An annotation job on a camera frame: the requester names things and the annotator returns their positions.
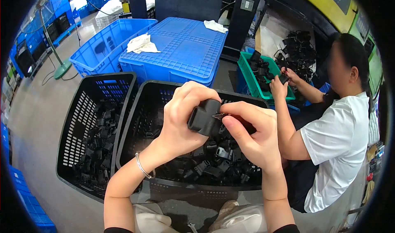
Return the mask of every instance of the dark ponytail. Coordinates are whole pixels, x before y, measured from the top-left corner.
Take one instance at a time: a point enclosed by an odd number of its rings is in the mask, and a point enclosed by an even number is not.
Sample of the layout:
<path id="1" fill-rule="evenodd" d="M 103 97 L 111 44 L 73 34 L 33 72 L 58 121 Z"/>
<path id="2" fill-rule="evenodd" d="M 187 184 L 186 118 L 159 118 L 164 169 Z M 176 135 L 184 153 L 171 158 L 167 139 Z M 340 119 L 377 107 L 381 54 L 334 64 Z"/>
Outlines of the dark ponytail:
<path id="1" fill-rule="evenodd" d="M 362 90 L 366 92 L 369 97 L 369 109 L 368 115 L 370 118 L 371 106 L 372 106 L 372 95 L 369 85 L 369 60 L 366 55 L 365 48 L 358 38 L 348 33 L 340 34 L 335 42 L 340 44 L 340 52 L 343 59 L 348 66 L 358 68 L 358 77 L 361 80 Z M 333 103 L 333 100 L 339 99 L 339 95 L 332 89 L 324 96 L 325 104 L 329 104 L 328 107 Z"/>

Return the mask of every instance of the hand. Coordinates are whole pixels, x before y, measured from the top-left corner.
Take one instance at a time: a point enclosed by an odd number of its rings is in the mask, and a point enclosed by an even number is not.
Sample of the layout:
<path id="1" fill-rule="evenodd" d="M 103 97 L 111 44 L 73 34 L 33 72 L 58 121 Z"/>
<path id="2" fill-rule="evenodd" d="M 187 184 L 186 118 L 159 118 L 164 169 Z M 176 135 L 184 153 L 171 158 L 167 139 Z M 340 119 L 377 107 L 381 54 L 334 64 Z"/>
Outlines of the hand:
<path id="1" fill-rule="evenodd" d="M 287 70 L 285 70 L 285 67 L 282 67 L 281 68 L 281 73 L 284 73 L 286 76 L 289 77 L 289 81 L 288 82 L 289 82 L 290 86 L 296 87 L 296 85 L 300 81 L 299 76 L 294 71 L 292 71 L 289 68 Z"/>
<path id="2" fill-rule="evenodd" d="M 282 84 L 280 82 L 279 76 L 276 75 L 274 79 L 269 84 L 272 96 L 274 98 L 274 102 L 276 100 L 285 99 L 288 94 L 288 82 Z"/>
<path id="3" fill-rule="evenodd" d="M 282 171 L 281 156 L 277 142 L 277 114 L 246 102 L 226 103 L 221 112 L 240 116 L 251 123 L 256 132 L 249 135 L 244 126 L 231 115 L 222 119 L 229 133 L 239 144 L 245 157 L 266 173 Z"/>
<path id="4" fill-rule="evenodd" d="M 175 89 L 173 98 L 164 107 L 163 128 L 155 140 L 157 147 L 168 161 L 202 146 L 208 139 L 188 129 L 187 122 L 195 106 L 200 101 L 215 99 L 221 102 L 218 93 L 197 82 L 186 82 Z"/>

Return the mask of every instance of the woman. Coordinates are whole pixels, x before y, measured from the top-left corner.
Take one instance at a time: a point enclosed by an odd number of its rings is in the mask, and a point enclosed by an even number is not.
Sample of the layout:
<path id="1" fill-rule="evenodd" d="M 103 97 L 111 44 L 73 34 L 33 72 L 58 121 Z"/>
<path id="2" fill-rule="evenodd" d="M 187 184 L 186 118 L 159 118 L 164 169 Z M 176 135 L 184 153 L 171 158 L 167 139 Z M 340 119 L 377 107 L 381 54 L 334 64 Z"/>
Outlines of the woman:
<path id="1" fill-rule="evenodd" d="M 170 227 L 170 217 L 164 216 L 157 204 L 132 205 L 130 195 L 143 178 L 150 177 L 145 173 L 207 141 L 208 137 L 187 128 L 187 120 L 193 108 L 209 98 L 221 102 L 215 90 L 192 81 L 175 90 L 164 108 L 160 136 L 117 171 L 108 183 L 104 199 L 105 233 L 177 233 Z M 245 102 L 224 104 L 221 112 L 241 116 L 257 129 L 250 136 L 234 117 L 226 116 L 222 120 L 245 156 L 262 168 L 264 206 L 238 206 L 236 201 L 229 201 L 222 207 L 210 232 L 299 232 L 287 200 L 277 145 L 276 113 Z"/>
<path id="2" fill-rule="evenodd" d="M 306 160 L 290 163 L 284 170 L 289 204 L 300 212 L 317 212 L 343 194 L 365 158 L 370 112 L 368 58 L 357 38 L 341 34 L 331 49 L 331 90 L 326 95 L 290 69 L 281 71 L 310 102 L 327 108 L 322 117 L 297 131 L 285 102 L 288 82 L 282 85 L 276 76 L 270 84 L 280 154 L 287 160 Z"/>

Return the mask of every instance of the silver bangle bracelet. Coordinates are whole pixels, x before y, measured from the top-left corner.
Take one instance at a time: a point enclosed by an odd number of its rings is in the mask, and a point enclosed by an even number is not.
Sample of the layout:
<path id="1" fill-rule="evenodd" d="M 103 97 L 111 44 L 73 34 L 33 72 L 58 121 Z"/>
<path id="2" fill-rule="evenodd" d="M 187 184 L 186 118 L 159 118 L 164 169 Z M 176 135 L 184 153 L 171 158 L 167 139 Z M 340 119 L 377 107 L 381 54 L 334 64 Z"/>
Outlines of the silver bangle bracelet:
<path id="1" fill-rule="evenodd" d="M 154 173 L 154 175 L 153 175 L 153 176 L 149 175 L 149 174 L 143 169 L 143 167 L 141 166 L 140 159 L 139 159 L 139 153 L 136 152 L 135 156 L 136 156 L 137 165 L 139 166 L 141 172 L 142 172 L 148 179 L 155 178 L 155 176 L 156 176 L 155 169 L 152 171 L 152 172 Z"/>

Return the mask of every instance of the black plastic basket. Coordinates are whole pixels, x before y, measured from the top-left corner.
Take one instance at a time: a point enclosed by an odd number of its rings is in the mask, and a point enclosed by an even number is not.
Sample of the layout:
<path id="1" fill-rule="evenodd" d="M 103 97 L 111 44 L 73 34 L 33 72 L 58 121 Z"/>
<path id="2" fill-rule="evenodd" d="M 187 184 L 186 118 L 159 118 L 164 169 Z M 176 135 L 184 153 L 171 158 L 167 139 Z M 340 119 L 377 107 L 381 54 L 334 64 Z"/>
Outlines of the black plastic basket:
<path id="1" fill-rule="evenodd" d="M 155 7 L 152 7 L 150 9 L 147 10 L 147 16 L 148 19 L 154 19 L 155 18 Z"/>
<path id="2" fill-rule="evenodd" d="M 141 150 L 141 141 L 146 138 L 146 133 L 152 121 L 157 117 L 155 112 L 157 112 L 157 109 L 163 108 L 165 104 L 171 100 L 174 90 L 180 86 L 182 86 L 181 83 L 153 80 L 146 81 L 140 86 L 119 142 L 115 163 L 118 169 L 129 162 L 134 157 L 136 151 Z M 260 98 L 222 90 L 216 91 L 222 99 L 222 103 L 245 101 L 262 108 L 269 108 L 268 104 Z M 261 181 L 253 186 L 209 186 L 161 178 L 149 179 L 148 181 L 155 184 L 194 188 L 197 190 L 240 191 L 261 189 Z"/>
<path id="3" fill-rule="evenodd" d="M 104 202 L 106 185 L 89 184 L 77 179 L 72 166 L 77 164 L 85 153 L 82 140 L 88 137 L 89 129 L 96 127 L 94 108 L 101 99 L 123 103 L 117 126 L 113 157 L 119 143 L 119 136 L 125 127 L 124 115 L 129 114 L 138 92 L 136 73 L 121 72 L 90 75 L 83 78 L 70 104 L 63 124 L 59 142 L 56 173 L 58 178 L 70 187 L 100 202 Z M 115 163 L 112 161 L 111 175 Z"/>

